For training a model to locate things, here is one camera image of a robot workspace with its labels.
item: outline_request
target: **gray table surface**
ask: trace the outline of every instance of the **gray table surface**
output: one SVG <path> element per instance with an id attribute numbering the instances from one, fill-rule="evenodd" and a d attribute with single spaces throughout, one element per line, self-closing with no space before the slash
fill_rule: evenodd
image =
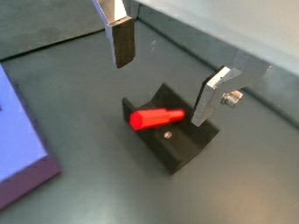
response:
<path id="1" fill-rule="evenodd" d="M 143 24 L 135 61 L 122 69 L 105 32 L 12 59 L 4 69 L 63 174 L 0 213 L 0 223 L 298 223 L 298 129 L 250 96 L 214 114 L 221 133 L 173 176 L 125 123 L 125 96 L 142 104 L 167 82 L 194 104 L 211 75 Z"/>

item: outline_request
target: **dark gray surface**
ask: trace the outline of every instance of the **dark gray surface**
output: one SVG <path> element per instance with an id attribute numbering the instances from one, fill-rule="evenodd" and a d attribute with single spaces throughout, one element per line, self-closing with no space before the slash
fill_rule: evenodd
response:
<path id="1" fill-rule="evenodd" d="M 103 28 L 91 0 L 3 1 L 0 60 Z"/>
<path id="2" fill-rule="evenodd" d="M 145 25 L 135 61 L 114 67 L 105 32 L 4 63 L 63 174 L 0 223 L 297 224 L 298 130 L 247 95 L 211 120 L 221 133 L 173 176 L 122 117 L 167 82 L 194 103 L 211 70 Z"/>

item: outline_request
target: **black bracket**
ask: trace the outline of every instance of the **black bracket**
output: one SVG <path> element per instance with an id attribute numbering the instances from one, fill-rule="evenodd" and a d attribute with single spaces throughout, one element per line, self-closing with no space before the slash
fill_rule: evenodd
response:
<path id="1" fill-rule="evenodd" d="M 201 127 L 191 123 L 194 108 L 182 97 L 163 84 L 153 100 L 142 107 L 123 99 L 125 119 L 130 123 L 131 114 L 141 109 L 183 109 L 186 117 L 179 122 L 151 129 L 142 129 L 137 134 L 142 137 L 154 154 L 159 157 L 169 171 L 175 173 L 202 152 L 219 129 L 206 121 Z"/>

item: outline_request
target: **bolt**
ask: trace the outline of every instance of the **bolt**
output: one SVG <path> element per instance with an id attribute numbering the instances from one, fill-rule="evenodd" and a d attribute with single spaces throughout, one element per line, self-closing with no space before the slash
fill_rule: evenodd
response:
<path id="1" fill-rule="evenodd" d="M 223 95 L 222 104 L 227 104 L 231 108 L 235 108 L 239 104 L 243 94 L 239 91 L 233 91 Z"/>
<path id="2" fill-rule="evenodd" d="M 163 133 L 163 137 L 165 137 L 166 139 L 170 139 L 170 138 L 173 137 L 173 135 L 174 135 L 174 133 L 173 133 L 171 131 L 166 131 L 166 132 Z"/>

